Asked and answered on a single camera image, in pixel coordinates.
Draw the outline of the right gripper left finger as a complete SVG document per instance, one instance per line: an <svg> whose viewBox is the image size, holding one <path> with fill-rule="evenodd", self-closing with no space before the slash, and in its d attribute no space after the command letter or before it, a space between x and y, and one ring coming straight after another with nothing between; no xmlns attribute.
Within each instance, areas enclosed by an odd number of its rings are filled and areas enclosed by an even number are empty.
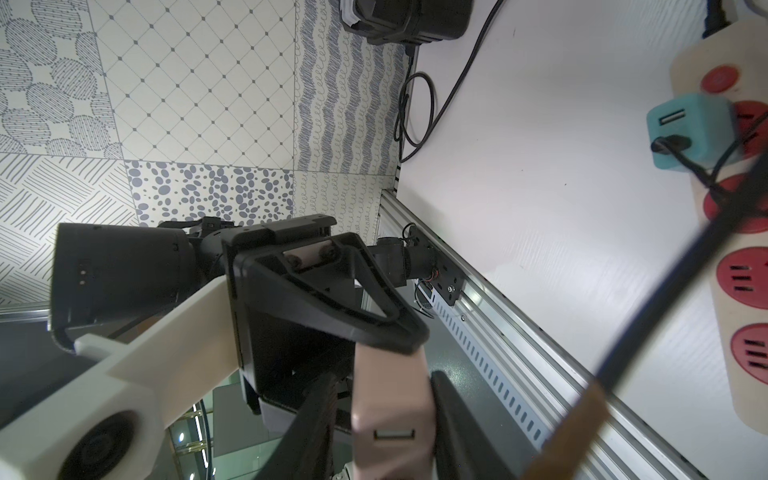
<svg viewBox="0 0 768 480"><path fill-rule="evenodd" d="M330 479L337 413L337 379L322 374L270 455L254 476L262 479Z"/></svg>

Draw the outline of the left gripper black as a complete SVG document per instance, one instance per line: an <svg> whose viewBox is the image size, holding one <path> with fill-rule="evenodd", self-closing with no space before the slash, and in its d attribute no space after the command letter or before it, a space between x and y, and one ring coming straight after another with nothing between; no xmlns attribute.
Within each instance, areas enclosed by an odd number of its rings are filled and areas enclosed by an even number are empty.
<svg viewBox="0 0 768 480"><path fill-rule="evenodd" d="M311 215L221 233L243 397L292 412L323 373L343 379L356 345L412 354L429 329L399 294L383 247Z"/></svg>

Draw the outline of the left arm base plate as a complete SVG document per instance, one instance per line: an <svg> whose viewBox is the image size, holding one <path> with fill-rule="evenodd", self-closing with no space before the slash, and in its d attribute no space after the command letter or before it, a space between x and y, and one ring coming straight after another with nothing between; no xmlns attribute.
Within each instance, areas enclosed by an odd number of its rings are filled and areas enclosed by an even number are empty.
<svg viewBox="0 0 768 480"><path fill-rule="evenodd" d="M397 237L381 237L369 248L377 265L395 287L409 280L426 282L454 306L466 280L464 271L415 223L408 223Z"/></svg>

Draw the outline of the beige red power strip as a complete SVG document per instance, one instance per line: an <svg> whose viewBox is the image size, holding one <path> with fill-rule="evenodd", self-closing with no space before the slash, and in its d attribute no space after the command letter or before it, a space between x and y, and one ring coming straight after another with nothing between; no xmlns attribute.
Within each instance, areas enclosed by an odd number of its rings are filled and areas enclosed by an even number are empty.
<svg viewBox="0 0 768 480"><path fill-rule="evenodd" d="M678 55L670 67L675 94L729 100L741 145L720 171L726 192L767 150L767 21L740 20ZM708 276L732 403L751 429L767 432L767 219L746 221Z"/></svg>

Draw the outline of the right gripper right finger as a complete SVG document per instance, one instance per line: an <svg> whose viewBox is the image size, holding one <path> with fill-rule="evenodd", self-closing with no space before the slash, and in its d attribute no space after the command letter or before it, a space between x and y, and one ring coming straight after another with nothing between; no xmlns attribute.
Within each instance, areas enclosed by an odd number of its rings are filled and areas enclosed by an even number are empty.
<svg viewBox="0 0 768 480"><path fill-rule="evenodd" d="M439 479L516 479L443 371L431 375Z"/></svg>

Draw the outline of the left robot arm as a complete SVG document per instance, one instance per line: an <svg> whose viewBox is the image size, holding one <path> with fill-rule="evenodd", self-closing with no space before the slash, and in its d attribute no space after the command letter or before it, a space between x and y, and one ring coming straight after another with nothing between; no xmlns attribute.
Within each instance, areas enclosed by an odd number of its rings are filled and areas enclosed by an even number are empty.
<svg viewBox="0 0 768 480"><path fill-rule="evenodd" d="M67 328L146 319L225 277L246 403L297 409L317 375L350 373L356 344L411 354L429 337L372 249L334 224L321 214L252 226L62 223L51 329L61 338Z"/></svg>

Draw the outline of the teal USB charger plug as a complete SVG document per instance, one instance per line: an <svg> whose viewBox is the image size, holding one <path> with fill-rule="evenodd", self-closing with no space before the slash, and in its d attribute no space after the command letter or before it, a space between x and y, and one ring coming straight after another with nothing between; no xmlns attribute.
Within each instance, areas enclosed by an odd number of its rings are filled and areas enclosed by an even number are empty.
<svg viewBox="0 0 768 480"><path fill-rule="evenodd" d="M646 115L652 159L659 170L683 171L684 166L661 146L664 138L694 164L711 170L737 139L734 104L722 96L691 93L652 108Z"/></svg>

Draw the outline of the light pink USB charger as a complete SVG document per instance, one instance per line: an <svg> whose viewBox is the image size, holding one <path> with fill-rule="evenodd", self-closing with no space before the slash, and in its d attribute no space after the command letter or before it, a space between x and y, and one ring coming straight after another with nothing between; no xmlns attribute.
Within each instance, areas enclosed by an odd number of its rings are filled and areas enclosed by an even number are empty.
<svg viewBox="0 0 768 480"><path fill-rule="evenodd" d="M355 346L351 406L355 479L430 479L436 406L423 348Z"/></svg>

